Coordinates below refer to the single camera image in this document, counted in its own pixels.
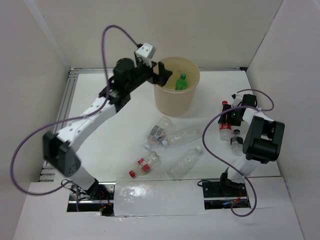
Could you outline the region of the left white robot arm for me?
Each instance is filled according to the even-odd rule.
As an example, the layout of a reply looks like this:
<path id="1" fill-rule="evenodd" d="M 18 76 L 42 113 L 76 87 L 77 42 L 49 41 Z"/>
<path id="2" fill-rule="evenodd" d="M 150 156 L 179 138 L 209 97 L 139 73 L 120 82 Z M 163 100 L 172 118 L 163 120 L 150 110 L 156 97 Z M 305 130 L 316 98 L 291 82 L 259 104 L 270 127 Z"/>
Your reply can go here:
<path id="1" fill-rule="evenodd" d="M 162 62 L 147 66 L 141 60 L 122 58 L 113 69 L 106 87 L 79 120 L 60 129 L 46 132 L 42 137 L 43 156 L 61 175 L 78 185 L 88 200 L 100 193 L 110 194 L 82 166 L 77 151 L 84 141 L 106 120 L 116 115 L 131 99 L 131 92 L 144 82 L 163 87 L 172 75 Z"/>

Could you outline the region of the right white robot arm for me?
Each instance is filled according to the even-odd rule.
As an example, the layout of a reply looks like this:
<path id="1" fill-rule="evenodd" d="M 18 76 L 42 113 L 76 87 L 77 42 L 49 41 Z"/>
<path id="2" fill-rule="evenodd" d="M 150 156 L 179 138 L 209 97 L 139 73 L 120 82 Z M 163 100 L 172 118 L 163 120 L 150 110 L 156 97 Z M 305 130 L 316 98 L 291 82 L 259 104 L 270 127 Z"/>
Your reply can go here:
<path id="1" fill-rule="evenodd" d="M 224 100 L 223 111 L 218 120 L 220 138 L 229 141 L 236 156 L 221 174 L 218 190 L 225 197 L 234 197 L 245 191 L 245 177 L 258 166 L 278 159 L 285 124 L 267 117 L 258 109 L 253 94 L 233 94 L 233 103 Z"/>

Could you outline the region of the red cap red label bottle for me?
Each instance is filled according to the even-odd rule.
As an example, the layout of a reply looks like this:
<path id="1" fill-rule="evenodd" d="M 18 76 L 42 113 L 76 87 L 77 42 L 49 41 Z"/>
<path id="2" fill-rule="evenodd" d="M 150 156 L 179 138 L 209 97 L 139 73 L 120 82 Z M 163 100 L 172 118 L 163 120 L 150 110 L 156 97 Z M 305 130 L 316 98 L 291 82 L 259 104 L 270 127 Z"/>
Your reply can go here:
<path id="1" fill-rule="evenodd" d="M 160 164 L 160 157 L 155 151 L 151 151 L 149 154 L 135 162 L 133 169 L 129 171 L 129 175 L 132 178 L 144 176 Z"/>

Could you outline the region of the blue label clear bottle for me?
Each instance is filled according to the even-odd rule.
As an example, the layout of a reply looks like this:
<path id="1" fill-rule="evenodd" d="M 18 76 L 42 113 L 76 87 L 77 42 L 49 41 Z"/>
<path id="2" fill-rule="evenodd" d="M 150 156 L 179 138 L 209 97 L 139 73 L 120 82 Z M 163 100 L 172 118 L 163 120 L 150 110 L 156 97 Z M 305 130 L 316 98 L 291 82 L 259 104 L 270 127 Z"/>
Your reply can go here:
<path id="1" fill-rule="evenodd" d="M 166 116 L 162 116 L 149 131 L 144 148 L 151 151 L 158 147 L 173 127 L 172 120 Z"/>

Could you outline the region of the green plastic bottle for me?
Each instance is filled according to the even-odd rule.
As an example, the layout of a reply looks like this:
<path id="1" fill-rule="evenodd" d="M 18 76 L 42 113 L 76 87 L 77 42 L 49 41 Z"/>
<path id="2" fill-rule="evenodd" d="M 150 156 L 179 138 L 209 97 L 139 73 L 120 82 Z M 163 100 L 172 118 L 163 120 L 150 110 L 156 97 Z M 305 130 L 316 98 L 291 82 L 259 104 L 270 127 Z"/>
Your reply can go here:
<path id="1" fill-rule="evenodd" d="M 176 91 L 184 91 L 188 87 L 187 82 L 187 75 L 185 73 L 182 73 L 179 77 L 179 79 L 175 82 L 175 90 Z"/>

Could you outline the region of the black label small bottle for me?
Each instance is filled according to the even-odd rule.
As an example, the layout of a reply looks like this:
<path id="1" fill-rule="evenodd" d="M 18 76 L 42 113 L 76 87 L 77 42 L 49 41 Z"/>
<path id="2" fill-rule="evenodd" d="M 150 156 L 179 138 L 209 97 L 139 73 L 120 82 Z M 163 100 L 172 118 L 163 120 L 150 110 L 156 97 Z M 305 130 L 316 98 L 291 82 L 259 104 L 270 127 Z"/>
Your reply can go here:
<path id="1" fill-rule="evenodd" d="M 233 135 L 230 138 L 230 148 L 235 156 L 241 156 L 243 154 L 243 144 L 244 140 L 241 137 L 241 131 L 235 129 Z"/>

